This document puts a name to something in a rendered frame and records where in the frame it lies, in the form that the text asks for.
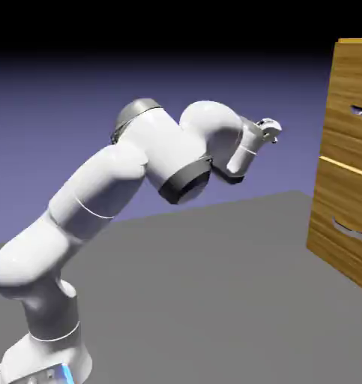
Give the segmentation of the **light wood cabinet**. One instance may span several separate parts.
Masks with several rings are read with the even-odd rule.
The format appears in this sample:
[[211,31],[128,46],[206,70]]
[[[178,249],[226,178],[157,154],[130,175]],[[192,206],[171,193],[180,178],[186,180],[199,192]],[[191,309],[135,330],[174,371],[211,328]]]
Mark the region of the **light wood cabinet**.
[[362,39],[334,46],[307,248],[362,287]]

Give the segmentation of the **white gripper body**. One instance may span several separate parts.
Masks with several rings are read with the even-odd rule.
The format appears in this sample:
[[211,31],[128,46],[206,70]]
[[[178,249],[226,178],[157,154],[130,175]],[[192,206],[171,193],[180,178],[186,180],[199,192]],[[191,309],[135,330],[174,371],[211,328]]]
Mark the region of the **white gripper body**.
[[261,130],[254,124],[244,128],[241,142],[226,168],[230,175],[244,175],[261,147]]

